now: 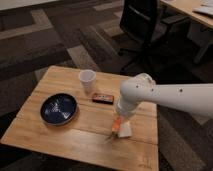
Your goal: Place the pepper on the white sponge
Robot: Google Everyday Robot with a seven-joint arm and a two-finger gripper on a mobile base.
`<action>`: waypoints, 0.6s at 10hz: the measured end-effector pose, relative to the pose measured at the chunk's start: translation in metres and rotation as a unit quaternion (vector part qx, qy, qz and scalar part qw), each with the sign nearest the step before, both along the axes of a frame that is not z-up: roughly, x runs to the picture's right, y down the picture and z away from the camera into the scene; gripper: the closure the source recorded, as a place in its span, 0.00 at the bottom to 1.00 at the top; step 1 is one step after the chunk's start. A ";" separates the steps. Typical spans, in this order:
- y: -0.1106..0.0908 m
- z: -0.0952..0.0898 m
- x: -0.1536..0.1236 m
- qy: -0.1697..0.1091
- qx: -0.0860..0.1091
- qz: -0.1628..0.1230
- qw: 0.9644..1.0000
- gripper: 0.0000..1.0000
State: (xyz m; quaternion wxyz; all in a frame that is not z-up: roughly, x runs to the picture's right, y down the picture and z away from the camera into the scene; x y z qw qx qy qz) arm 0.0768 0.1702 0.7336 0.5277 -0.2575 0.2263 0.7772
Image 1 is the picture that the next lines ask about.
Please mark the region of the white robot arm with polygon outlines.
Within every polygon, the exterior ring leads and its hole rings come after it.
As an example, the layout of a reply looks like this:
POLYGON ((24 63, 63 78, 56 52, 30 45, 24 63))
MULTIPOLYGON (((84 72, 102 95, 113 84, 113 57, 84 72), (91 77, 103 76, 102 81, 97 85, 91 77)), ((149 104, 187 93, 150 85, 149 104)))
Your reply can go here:
POLYGON ((119 115, 132 116, 141 102, 213 118, 213 83, 159 85, 141 73, 121 83, 115 110, 119 115))

